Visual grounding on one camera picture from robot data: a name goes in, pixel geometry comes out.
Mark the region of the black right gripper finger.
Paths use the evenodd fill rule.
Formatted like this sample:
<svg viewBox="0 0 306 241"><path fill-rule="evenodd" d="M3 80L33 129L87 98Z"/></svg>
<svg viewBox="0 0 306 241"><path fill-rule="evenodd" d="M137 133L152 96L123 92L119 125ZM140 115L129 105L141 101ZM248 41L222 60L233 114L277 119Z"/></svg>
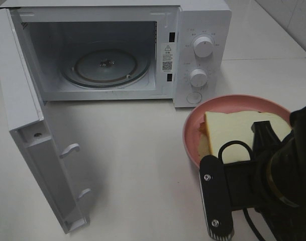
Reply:
<svg viewBox="0 0 306 241"><path fill-rule="evenodd" d="M253 122L251 130L254 134L252 146L254 149L268 149L281 143L268 120Z"/></svg>

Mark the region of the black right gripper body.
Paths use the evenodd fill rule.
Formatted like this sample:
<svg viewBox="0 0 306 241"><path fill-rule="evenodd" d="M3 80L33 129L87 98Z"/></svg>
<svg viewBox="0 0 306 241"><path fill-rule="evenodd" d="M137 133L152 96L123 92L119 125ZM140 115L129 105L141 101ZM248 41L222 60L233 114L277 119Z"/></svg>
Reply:
<svg viewBox="0 0 306 241"><path fill-rule="evenodd" d="M232 145L245 148L250 159L224 165L231 210L255 208L285 213L286 205L269 188L265 171L269 159L279 150L281 143L261 147L255 152L246 143L225 143L222 151Z"/></svg>

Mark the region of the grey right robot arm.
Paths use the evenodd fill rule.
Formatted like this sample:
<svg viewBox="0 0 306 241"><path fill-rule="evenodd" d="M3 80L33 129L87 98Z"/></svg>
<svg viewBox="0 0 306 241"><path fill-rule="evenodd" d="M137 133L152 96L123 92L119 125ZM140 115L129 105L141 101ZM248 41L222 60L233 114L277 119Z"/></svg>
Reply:
<svg viewBox="0 0 306 241"><path fill-rule="evenodd" d="M306 107L289 117L291 132L279 140L269 121L251 126L253 146L238 140L255 163L253 183L261 204L256 205L276 240L306 240Z"/></svg>

